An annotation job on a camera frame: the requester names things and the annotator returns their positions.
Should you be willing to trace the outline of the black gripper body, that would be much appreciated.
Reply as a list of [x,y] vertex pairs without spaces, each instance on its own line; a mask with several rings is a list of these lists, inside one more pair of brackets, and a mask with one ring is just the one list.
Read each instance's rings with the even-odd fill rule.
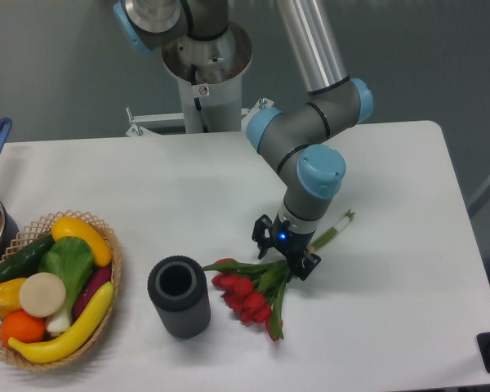
[[269,233],[273,247],[283,254],[289,263],[295,264],[304,258],[305,249],[310,244],[315,230],[297,233],[289,220],[281,220],[276,216]]

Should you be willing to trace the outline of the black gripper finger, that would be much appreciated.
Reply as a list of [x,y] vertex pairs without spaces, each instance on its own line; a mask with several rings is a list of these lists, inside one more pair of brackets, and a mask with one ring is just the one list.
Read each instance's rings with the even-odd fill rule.
[[256,243],[262,259],[270,248],[277,248],[278,245],[279,218],[276,216],[271,220],[266,214],[260,216],[254,223],[252,231],[252,241]]
[[291,254],[287,258],[291,278],[305,281],[321,260],[320,256],[309,251]]

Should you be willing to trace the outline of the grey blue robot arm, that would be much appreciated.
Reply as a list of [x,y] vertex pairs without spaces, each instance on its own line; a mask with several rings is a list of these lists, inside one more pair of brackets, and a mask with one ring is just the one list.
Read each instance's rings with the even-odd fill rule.
[[285,256],[306,279],[319,264],[311,239],[341,187],[346,165],[327,146],[373,111],[365,82],[348,75],[320,1],[276,4],[309,101],[292,114],[258,105],[242,112],[242,77],[252,59],[246,31],[225,1],[119,1],[114,15],[138,51],[162,52],[176,79],[188,133],[244,131],[287,190],[275,218],[260,217],[252,238],[261,253]]

